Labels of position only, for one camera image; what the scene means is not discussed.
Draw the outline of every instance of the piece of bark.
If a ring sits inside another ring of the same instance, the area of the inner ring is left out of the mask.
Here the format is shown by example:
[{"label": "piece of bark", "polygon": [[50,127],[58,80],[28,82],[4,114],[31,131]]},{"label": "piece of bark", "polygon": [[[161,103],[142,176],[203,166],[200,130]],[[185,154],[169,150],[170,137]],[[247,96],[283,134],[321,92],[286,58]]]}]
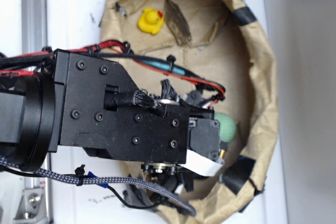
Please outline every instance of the piece of bark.
[{"label": "piece of bark", "polygon": [[171,0],[164,2],[165,22],[180,46],[190,45],[191,33],[187,20],[178,5]]}]

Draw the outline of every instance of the green foam ball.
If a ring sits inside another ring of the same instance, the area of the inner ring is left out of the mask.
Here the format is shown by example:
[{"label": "green foam ball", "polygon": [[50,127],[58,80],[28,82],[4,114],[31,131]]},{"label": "green foam ball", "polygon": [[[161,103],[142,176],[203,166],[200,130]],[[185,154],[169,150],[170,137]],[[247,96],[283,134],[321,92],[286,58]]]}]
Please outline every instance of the green foam ball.
[{"label": "green foam ball", "polygon": [[215,119],[220,122],[219,137],[222,141],[230,143],[236,135],[237,126],[235,120],[225,113],[215,113]]}]

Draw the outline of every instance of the brown paper bag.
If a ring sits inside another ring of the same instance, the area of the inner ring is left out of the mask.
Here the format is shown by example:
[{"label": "brown paper bag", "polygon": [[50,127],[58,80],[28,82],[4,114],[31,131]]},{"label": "brown paper bag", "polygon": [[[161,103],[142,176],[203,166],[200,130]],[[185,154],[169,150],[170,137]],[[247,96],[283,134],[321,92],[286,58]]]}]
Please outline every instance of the brown paper bag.
[{"label": "brown paper bag", "polygon": [[[172,0],[180,7],[192,35],[188,47],[176,44],[166,24],[157,35],[145,34],[137,22],[146,7],[163,10],[165,0],[107,0],[101,21],[101,40],[128,41],[136,54],[148,54],[176,63],[226,87],[226,100],[216,112],[233,117],[239,137],[229,145],[225,166],[232,167],[242,155],[255,160],[249,179],[234,193],[218,176],[196,180],[195,190],[183,192],[196,217],[180,215],[176,209],[160,206],[160,216],[170,223],[221,223],[246,206],[264,187],[267,168],[278,136],[276,62],[260,23],[242,0]],[[159,73],[146,71],[132,61],[120,60],[138,87],[161,92]],[[170,78],[179,94],[192,85]],[[140,164],[123,163],[125,175],[142,176]]]}]

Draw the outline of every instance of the rubber duck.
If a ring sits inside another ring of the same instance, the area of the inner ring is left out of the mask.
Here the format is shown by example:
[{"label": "rubber duck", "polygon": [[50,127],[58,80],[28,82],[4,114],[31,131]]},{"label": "rubber duck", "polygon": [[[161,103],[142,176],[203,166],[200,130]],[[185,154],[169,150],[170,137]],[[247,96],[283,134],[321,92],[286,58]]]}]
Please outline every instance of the rubber duck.
[{"label": "rubber duck", "polygon": [[139,18],[138,27],[145,33],[157,34],[164,23],[162,12],[152,8],[145,8]]}]

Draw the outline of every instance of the braided cable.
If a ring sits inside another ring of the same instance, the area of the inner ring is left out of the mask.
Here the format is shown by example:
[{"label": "braided cable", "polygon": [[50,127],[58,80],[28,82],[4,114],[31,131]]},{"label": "braided cable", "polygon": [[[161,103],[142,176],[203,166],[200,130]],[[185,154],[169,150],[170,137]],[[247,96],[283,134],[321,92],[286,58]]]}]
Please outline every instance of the braided cable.
[{"label": "braided cable", "polygon": [[[10,168],[16,168],[19,169],[18,165],[9,163],[5,157],[0,156],[0,165],[10,167]],[[54,173],[50,170],[45,170],[43,168],[40,168],[38,171],[34,172],[34,174],[37,174],[42,177],[51,178],[53,180],[67,183],[67,184],[73,184],[77,185],[79,183],[78,177],[73,177],[69,175],[62,175],[58,173]],[[110,184],[110,183],[118,183],[118,184],[130,184],[130,185],[136,185],[141,186],[145,189],[151,190],[155,193],[161,194],[181,207],[185,208],[189,215],[196,216],[196,210],[195,208],[188,204],[187,202],[180,199],[177,195],[173,194],[171,191],[167,190],[166,188],[156,185],[150,182],[146,182],[137,178],[131,178],[131,177],[96,177],[96,178],[84,178],[83,179],[83,185],[97,185],[97,184]]]}]

